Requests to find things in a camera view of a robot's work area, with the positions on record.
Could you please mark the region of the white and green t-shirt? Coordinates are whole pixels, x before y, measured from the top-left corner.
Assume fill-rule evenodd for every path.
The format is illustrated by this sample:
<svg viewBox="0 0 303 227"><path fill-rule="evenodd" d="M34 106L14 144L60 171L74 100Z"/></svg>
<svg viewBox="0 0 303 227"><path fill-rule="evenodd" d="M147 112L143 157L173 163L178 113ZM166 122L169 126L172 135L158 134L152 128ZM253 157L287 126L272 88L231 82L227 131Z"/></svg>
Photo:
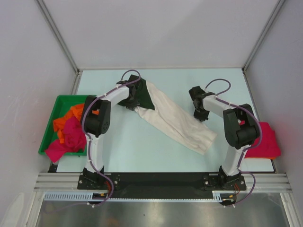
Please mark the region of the white and green t-shirt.
<svg viewBox="0 0 303 227"><path fill-rule="evenodd" d="M139 86L139 101L134 111L142 119L188 149L204 155L215 141L215 132L144 79Z"/></svg>

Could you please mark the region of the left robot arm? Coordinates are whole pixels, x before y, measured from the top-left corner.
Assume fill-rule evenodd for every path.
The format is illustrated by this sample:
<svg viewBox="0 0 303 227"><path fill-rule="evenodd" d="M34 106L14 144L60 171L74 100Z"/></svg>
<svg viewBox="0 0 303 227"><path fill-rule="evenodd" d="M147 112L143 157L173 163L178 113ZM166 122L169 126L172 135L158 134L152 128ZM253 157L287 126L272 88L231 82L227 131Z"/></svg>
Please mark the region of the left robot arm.
<svg viewBox="0 0 303 227"><path fill-rule="evenodd" d="M88 163L83 169L83 176L94 189L101 188L105 183L103 176L103 139L108 131L111 120L111 109L122 103L127 109L133 110L140 102L137 90L142 82L141 75L136 72L128 80L121 79L114 88L101 96L88 96L81 117L82 130L87 139Z"/></svg>

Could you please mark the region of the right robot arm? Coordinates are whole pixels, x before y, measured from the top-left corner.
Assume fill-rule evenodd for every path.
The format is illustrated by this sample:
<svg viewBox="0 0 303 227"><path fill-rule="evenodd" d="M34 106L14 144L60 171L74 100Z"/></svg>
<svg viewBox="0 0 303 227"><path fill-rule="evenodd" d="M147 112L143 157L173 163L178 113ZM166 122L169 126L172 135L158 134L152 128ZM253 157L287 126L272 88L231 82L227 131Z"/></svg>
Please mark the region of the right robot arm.
<svg viewBox="0 0 303 227"><path fill-rule="evenodd" d="M224 163L218 172L218 184L224 190L231 189L240 179L239 171L247 150L261 136L260 125L249 104L235 105L219 100L213 92L205 92L196 86L189 90L195 107L194 117L201 122L209 113L223 119L224 135L229 144Z"/></svg>

